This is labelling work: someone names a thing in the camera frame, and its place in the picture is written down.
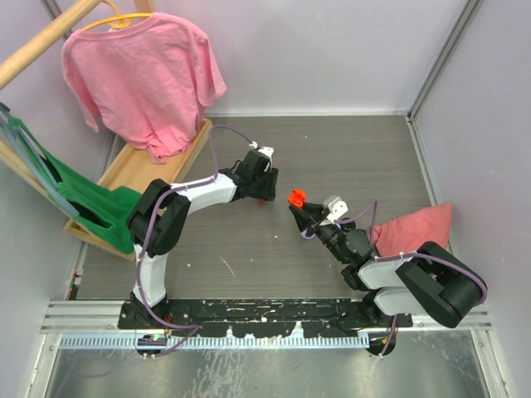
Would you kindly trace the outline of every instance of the wooden rack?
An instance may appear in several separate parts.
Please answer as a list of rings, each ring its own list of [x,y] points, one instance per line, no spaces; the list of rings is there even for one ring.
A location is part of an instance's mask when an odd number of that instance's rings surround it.
[[[77,0],[74,5],[63,12],[28,43],[0,65],[0,90],[25,70],[44,51],[67,33],[76,23],[92,11],[101,0]],[[134,0],[138,12],[153,12],[153,0]],[[165,182],[181,182],[190,170],[197,155],[208,138],[208,131],[212,123],[205,119],[201,131],[197,133],[192,146],[187,152],[173,155],[165,164],[153,164],[146,150],[135,149],[126,144],[116,159],[112,162],[104,175],[98,181],[102,187],[114,189],[129,187],[143,192],[151,181],[162,178]],[[26,164],[2,141],[0,141],[0,160],[11,168],[22,179],[28,182],[37,192],[51,201],[41,184],[29,171]],[[125,257],[128,260],[134,255],[125,255],[114,247],[102,241],[89,232],[84,226],[70,219],[65,230],[79,239],[101,247],[111,253]]]

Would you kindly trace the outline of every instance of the black mounting plate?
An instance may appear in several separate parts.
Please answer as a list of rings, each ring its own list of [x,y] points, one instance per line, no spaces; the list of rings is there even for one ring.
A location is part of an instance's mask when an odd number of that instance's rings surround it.
[[[352,337],[364,328],[388,328],[392,317],[370,323],[363,315],[361,301],[350,298],[283,298],[283,299],[170,299],[167,302],[172,323],[199,324],[202,337],[225,337],[229,326],[232,335],[256,338],[289,336],[301,322],[304,337]],[[410,328],[409,315],[398,315],[397,325]],[[127,301],[122,306],[118,328],[163,328],[153,319],[147,320]],[[172,331],[185,336],[188,331]]]

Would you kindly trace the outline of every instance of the wooden shelf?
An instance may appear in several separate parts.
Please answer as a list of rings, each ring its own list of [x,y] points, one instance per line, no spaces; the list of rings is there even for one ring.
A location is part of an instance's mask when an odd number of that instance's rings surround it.
[[[209,119],[204,119],[201,131],[197,134],[188,151],[173,155],[164,164],[152,163],[148,151],[145,149],[135,149],[128,144],[125,145],[103,176],[101,176],[98,185],[110,190],[117,187],[129,187],[142,193],[151,181],[157,178],[161,178],[167,183],[181,182],[208,140],[208,132],[211,126],[212,122]],[[99,239],[72,219],[65,224],[65,230],[75,237],[110,253],[128,260],[134,258],[134,254],[126,255],[120,253],[113,246]]]

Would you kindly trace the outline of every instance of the wooden rod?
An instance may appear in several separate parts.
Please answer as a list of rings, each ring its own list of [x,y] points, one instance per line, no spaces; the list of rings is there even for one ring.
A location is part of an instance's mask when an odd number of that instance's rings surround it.
[[[134,0],[137,12],[155,12],[153,0]]]
[[[0,65],[0,90],[17,77],[44,51],[67,33],[101,0],[77,0],[70,8],[42,29],[28,43]]]

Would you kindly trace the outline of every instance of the clothes hanger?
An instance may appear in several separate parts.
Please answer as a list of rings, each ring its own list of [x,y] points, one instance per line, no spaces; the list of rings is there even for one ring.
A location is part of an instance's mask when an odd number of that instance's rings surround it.
[[[4,132],[7,141],[17,153],[18,157],[26,164],[35,179],[41,184],[48,196],[69,216],[76,218],[80,215],[75,207],[59,193],[58,181],[53,177],[51,170],[44,163],[41,155],[33,147],[35,138],[27,130],[24,123],[10,114],[10,109],[0,103],[0,114],[3,114],[7,123],[0,117],[0,130]]]
[[[97,27],[99,25],[103,25],[104,23],[108,23],[114,29],[120,29],[122,27],[128,27],[129,25],[131,25],[131,23],[133,22],[133,18],[146,18],[151,16],[151,13],[149,12],[134,12],[132,14],[121,15],[118,12],[118,8],[110,0],[103,0],[103,2],[113,8],[114,14],[116,14],[115,17],[106,18],[102,19],[101,21],[91,23],[90,25],[87,25],[81,30],[88,31],[89,29]]]

